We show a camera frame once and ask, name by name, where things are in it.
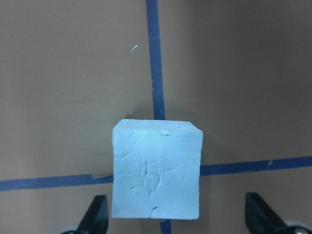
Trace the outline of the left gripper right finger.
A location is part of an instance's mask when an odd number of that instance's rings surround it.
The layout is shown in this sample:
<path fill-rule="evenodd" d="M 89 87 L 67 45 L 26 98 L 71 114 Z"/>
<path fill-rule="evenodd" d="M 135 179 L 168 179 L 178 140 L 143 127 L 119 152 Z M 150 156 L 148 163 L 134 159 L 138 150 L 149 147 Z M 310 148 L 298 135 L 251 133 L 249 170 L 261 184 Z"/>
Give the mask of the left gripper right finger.
<path fill-rule="evenodd" d="M 251 234 L 288 233 L 288 226 L 258 193 L 245 194 L 245 224 Z"/>

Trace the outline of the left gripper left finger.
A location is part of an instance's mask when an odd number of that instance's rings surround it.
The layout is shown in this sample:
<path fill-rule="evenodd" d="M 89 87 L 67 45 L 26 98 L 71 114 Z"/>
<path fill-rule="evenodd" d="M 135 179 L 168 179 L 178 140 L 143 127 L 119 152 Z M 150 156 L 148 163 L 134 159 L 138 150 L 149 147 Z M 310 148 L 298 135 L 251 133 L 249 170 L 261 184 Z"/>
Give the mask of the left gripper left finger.
<path fill-rule="evenodd" d="M 105 234 L 108 230 L 108 223 L 107 196 L 97 195 L 81 220 L 77 232 L 79 234 Z"/>

